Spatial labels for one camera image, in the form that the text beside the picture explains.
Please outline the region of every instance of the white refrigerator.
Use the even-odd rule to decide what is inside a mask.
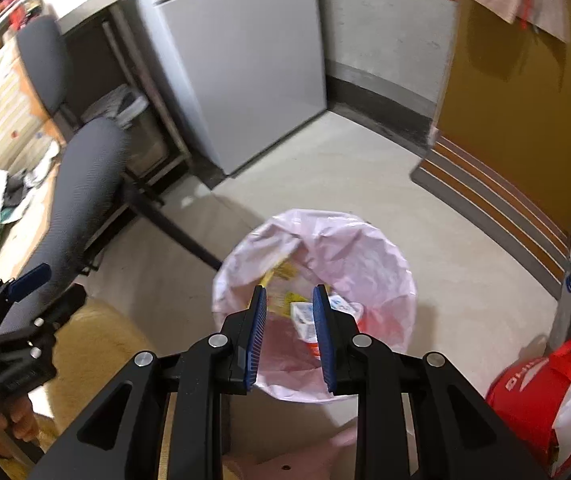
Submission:
[[[137,0],[170,106],[230,174],[326,108],[318,0]]]

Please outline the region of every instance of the floor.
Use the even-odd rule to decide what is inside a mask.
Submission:
[[[409,353],[443,352],[485,393],[519,356],[542,352],[556,302],[509,254],[415,185],[416,155],[327,112],[210,191],[195,177],[166,195],[165,212],[220,258],[253,228],[289,208],[357,214],[403,252],[418,289]],[[110,244],[89,292],[127,314],[161,354],[214,331],[214,272],[139,220]],[[354,400],[293,404],[255,389],[232,402],[232,448],[259,460],[348,425]],[[333,478],[353,478],[345,451]]]

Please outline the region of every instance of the white bag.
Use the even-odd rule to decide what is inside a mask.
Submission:
[[[416,287],[399,249],[357,216],[291,209],[247,235],[214,279],[212,310],[220,329],[228,314],[248,307],[254,286],[289,257],[347,301],[363,304],[363,331],[396,352],[408,349]],[[268,313],[256,384],[294,402],[328,402],[321,363],[289,318]]]

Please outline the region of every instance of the white wall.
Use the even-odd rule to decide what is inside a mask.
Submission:
[[[363,71],[375,76],[363,75],[371,85],[388,87],[392,95],[387,97],[397,92],[395,100],[401,104],[424,109],[437,102],[453,34],[454,2],[321,0],[321,9],[329,75],[358,84]]]

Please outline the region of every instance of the small trash bin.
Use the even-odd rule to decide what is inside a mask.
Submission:
[[[315,285],[324,283],[345,301],[361,304],[362,332],[394,351],[408,349],[417,310],[408,263],[381,231],[357,216],[291,209],[248,234],[214,279],[212,311],[219,329],[228,314],[248,307],[259,283],[267,288],[268,316],[256,384],[277,399],[338,398],[328,393],[321,362],[300,338],[287,306],[311,301]]]

